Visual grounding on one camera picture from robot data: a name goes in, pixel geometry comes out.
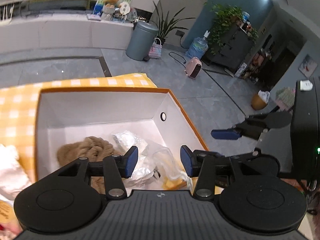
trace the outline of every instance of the black cabinet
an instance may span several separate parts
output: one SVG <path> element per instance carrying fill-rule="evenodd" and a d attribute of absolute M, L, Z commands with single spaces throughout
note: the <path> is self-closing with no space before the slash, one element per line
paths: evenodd
<path fill-rule="evenodd" d="M 233 25 L 221 40 L 224 46 L 219 52 L 213 55 L 209 49 L 202 60 L 207 64 L 222 65 L 235 73 L 254 42 L 247 36 L 247 33 L 236 25 Z"/>

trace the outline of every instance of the pink space heater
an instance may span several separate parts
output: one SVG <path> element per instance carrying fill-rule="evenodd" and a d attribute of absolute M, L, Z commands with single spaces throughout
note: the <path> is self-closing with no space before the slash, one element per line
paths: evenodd
<path fill-rule="evenodd" d="M 197 57 L 193 57 L 186 65 L 185 72 L 191 78 L 195 78 L 202 67 L 201 61 Z"/>

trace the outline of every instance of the electrical socket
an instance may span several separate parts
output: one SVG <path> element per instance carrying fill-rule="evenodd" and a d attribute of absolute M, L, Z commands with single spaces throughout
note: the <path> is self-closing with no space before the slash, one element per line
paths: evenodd
<path fill-rule="evenodd" d="M 182 31 L 179 31 L 179 30 L 176 31 L 176 35 L 178 35 L 180 37 L 183 37 L 184 34 L 185 34 L 185 32 L 182 32 Z"/>

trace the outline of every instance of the open cardboard box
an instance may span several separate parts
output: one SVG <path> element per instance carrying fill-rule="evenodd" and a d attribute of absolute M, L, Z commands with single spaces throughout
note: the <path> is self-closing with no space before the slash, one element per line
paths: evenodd
<path fill-rule="evenodd" d="M 181 145 L 208 150 L 169 89 L 44 89 L 36 116 L 37 179 L 60 168 L 56 153 L 62 145 L 87 136 L 101 137 L 115 145 L 111 134 L 125 130 L 168 147 L 181 168 Z"/>

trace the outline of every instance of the tablecloth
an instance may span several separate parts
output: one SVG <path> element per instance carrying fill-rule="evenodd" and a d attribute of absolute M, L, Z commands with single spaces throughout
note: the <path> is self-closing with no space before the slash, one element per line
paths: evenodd
<path fill-rule="evenodd" d="M 0 89 L 0 144 L 14 145 L 19 162 L 31 182 L 35 176 L 36 108 L 42 88 L 51 87 L 153 87 L 156 85 L 144 73 L 132 73 L 109 78 L 72 79 L 41 82 Z"/>

